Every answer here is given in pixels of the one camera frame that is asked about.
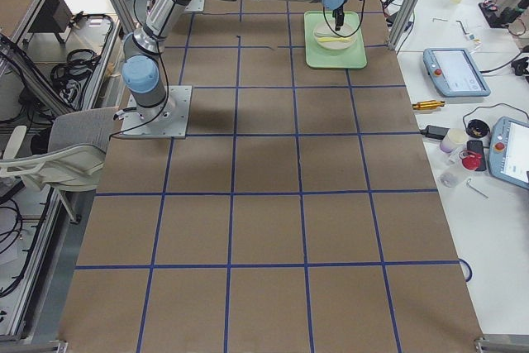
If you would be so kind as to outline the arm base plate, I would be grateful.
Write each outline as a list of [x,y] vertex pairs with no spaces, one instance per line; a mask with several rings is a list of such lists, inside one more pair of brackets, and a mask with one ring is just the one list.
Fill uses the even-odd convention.
[[137,107],[136,100],[130,95],[127,106],[133,107],[134,110],[124,113],[121,134],[126,139],[184,139],[192,91],[190,85],[168,86],[169,100],[161,114],[158,114],[161,107]]
[[205,8],[205,0],[191,0],[186,6],[186,13],[203,12]]

